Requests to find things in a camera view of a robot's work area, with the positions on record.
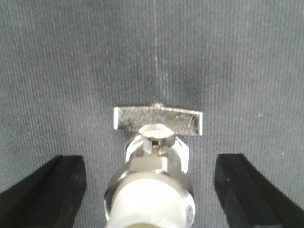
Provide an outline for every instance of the gray fabric background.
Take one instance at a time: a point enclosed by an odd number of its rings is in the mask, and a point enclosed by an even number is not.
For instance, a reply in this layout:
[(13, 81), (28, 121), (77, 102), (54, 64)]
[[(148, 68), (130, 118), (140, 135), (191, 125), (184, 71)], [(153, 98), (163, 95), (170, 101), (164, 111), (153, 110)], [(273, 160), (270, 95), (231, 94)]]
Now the gray fabric background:
[(219, 153), (244, 153), (304, 208), (303, 0), (1, 1), (0, 191), (81, 154), (75, 227), (103, 227), (130, 136), (112, 129), (112, 107), (154, 101), (204, 111), (204, 136), (186, 138), (193, 227), (228, 227), (212, 183)]

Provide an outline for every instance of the metal connector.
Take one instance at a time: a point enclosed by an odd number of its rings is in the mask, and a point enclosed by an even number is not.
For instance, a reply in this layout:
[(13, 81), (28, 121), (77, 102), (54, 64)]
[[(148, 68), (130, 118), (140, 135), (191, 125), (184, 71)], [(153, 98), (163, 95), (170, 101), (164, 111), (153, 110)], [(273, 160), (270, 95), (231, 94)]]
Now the metal connector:
[(184, 201), (189, 228), (195, 215), (193, 188), (186, 175), (189, 147), (180, 135), (202, 135), (203, 113), (182, 108), (121, 106), (114, 108), (114, 129), (136, 132), (125, 145), (125, 165), (112, 177), (104, 196), (107, 219), (118, 192), (142, 178), (161, 180), (173, 187)]

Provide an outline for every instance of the metal tab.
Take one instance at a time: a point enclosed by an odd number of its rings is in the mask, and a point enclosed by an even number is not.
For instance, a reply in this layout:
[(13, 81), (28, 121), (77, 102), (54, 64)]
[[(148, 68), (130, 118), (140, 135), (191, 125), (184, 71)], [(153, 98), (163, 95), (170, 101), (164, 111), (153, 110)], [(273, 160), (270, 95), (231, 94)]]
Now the metal tab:
[(203, 135), (203, 112), (183, 108), (152, 106), (118, 106), (114, 108), (114, 129), (138, 132), (147, 124), (163, 124), (175, 134)]

